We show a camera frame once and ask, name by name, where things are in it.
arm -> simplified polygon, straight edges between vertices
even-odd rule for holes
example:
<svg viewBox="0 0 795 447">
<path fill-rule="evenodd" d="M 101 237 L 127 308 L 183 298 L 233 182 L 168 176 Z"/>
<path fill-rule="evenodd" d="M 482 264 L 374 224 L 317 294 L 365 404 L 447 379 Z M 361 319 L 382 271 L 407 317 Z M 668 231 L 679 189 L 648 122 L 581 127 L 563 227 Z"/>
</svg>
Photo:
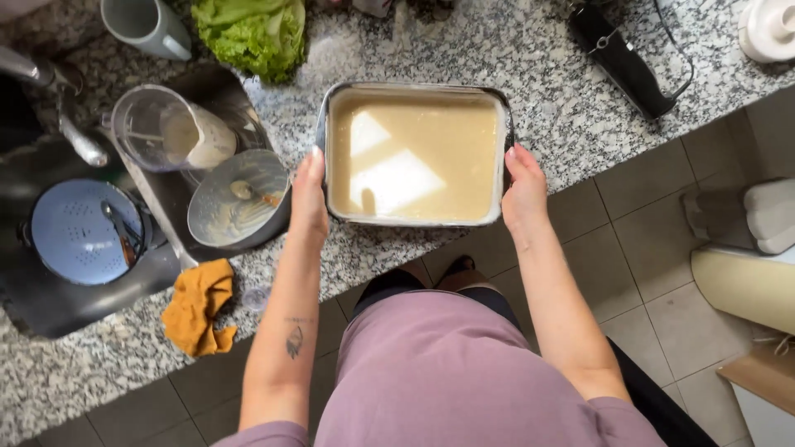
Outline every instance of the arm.
<svg viewBox="0 0 795 447">
<path fill-rule="evenodd" d="M 514 183 L 502 210 L 544 360 L 586 400 L 612 396 L 630 402 L 618 361 L 577 288 L 549 222 L 543 172 L 519 145 L 506 154 L 506 165 Z"/>
<path fill-rule="evenodd" d="M 328 215 L 320 183 L 323 154 L 313 150 L 293 182 L 293 211 L 268 307 L 243 376 L 239 429 L 272 421 L 308 427 L 309 381 L 317 340 L 320 249 Z"/>
</svg>

baking dish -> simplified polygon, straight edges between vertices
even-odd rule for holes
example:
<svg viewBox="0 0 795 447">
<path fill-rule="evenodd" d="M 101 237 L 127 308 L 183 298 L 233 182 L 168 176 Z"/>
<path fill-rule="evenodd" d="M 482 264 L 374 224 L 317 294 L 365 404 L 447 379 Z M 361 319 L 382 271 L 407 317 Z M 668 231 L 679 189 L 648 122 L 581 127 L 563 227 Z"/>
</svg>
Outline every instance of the baking dish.
<svg viewBox="0 0 795 447">
<path fill-rule="evenodd" d="M 340 123 L 341 104 L 351 100 L 417 100 L 417 101 L 452 101 L 466 103 L 481 103 L 492 107 L 496 115 L 495 143 L 493 153 L 493 172 L 491 173 L 491 187 L 489 191 L 489 204 L 487 212 L 475 218 L 457 219 L 449 217 L 409 217 L 409 216 L 379 216 L 374 213 L 349 212 L 335 205 L 335 188 L 340 188 L 341 182 L 347 182 L 350 188 L 351 179 L 343 179 L 338 172 L 349 174 L 341 166 L 335 166 L 335 150 L 351 150 L 335 148 L 335 127 Z M 504 94 L 490 87 L 468 87 L 438 84 L 402 84 L 402 83 L 375 83 L 375 82 L 346 82 L 330 88 L 324 97 L 320 108 L 317 123 L 316 144 L 326 154 L 326 201 L 329 212 L 335 217 L 359 224 L 374 224 L 399 227 L 478 227 L 495 222 L 501 213 L 500 200 L 508 185 L 508 175 L 505 169 L 503 156 L 514 144 L 514 124 L 510 113 L 510 105 Z"/>
</svg>

hand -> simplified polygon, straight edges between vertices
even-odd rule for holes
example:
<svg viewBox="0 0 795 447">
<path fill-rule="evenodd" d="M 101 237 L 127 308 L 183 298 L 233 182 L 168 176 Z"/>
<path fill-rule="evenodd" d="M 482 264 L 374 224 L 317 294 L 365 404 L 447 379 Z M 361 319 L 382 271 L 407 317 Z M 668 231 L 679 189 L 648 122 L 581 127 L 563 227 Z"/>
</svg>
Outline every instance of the hand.
<svg viewBox="0 0 795 447">
<path fill-rule="evenodd" d="M 502 215 L 521 251 L 529 246 L 538 228 L 549 224 L 546 177 L 533 155 L 519 143 L 506 152 L 505 164 L 512 183 L 502 198 Z"/>
<path fill-rule="evenodd" d="M 323 246 L 328 236 L 328 211 L 322 189 L 325 173 L 323 152 L 313 146 L 312 152 L 298 166 L 293 181 L 293 212 L 288 230 L 289 235 L 317 243 L 318 247 Z"/>
</svg>

mug handle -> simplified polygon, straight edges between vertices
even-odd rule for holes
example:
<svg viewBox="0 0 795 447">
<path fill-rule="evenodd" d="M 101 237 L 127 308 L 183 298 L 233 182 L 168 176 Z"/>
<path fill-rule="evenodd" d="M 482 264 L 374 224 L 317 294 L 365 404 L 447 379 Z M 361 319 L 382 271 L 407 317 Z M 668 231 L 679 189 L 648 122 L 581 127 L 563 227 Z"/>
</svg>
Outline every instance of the mug handle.
<svg viewBox="0 0 795 447">
<path fill-rule="evenodd" d="M 174 56 L 177 56 L 182 60 L 191 60 L 191 52 L 188 51 L 184 46 L 180 45 L 180 43 L 177 42 L 173 37 L 169 35 L 163 37 L 163 45 L 169 49 Z"/>
</svg>

blue colander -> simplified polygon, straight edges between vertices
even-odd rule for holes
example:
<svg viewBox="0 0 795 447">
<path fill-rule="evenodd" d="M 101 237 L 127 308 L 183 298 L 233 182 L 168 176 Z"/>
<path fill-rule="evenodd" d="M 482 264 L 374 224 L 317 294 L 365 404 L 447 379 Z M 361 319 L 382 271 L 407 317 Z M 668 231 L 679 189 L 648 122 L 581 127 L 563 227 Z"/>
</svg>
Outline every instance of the blue colander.
<svg viewBox="0 0 795 447">
<path fill-rule="evenodd" d="M 50 270 L 71 282 L 104 284 L 129 269 L 118 233 L 102 213 L 103 200 L 142 234 L 141 215 L 132 200 L 103 181 L 62 181 L 42 194 L 33 209 L 30 237 L 36 251 Z"/>
</svg>

